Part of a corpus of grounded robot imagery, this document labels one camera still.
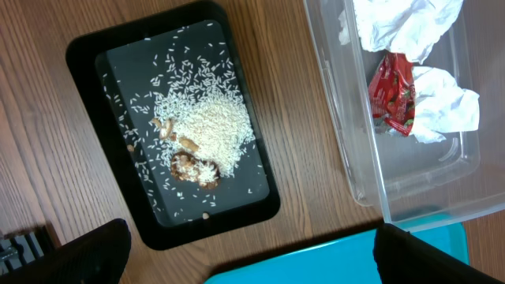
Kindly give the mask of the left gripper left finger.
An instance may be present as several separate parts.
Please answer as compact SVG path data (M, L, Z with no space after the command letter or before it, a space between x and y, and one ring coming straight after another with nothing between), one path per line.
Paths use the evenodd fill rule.
M131 233L114 219L60 245L52 226L1 236L1 283L118 284L129 259Z

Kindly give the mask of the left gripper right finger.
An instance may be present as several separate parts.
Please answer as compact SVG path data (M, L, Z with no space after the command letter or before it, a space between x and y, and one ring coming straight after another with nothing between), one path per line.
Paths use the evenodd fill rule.
M383 284L504 284L391 224L376 230L373 257Z

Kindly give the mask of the brown food scrap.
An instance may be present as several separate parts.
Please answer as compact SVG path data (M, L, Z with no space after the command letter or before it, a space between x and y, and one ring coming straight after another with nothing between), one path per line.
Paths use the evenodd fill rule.
M177 181L196 183L203 189L215 189L220 182L220 172L216 163L198 159L184 151L172 156L170 173Z

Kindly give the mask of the red snack wrapper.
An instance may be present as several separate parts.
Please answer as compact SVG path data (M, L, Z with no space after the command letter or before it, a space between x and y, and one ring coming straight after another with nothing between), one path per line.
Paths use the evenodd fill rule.
M386 53L368 86L372 117L409 136L415 116L413 63L404 54Z

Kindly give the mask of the pile of rice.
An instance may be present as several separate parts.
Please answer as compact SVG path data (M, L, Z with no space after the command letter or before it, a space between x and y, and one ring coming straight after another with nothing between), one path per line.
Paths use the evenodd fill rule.
M269 193L256 138L223 27L201 21L100 54L103 90L155 217L164 226L192 222L263 200ZM151 120L174 120L174 131L200 149L159 139ZM214 162L215 189L177 181L174 154Z

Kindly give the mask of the white napkin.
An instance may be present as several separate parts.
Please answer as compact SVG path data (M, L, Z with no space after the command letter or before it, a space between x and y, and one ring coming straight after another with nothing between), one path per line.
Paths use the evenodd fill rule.
M438 143L448 133L479 127L479 95L460 88L448 71L424 64L462 6L462 0L353 0L362 49L404 54L413 63L416 98L409 136L420 143ZM378 119L373 121L376 133L402 136Z

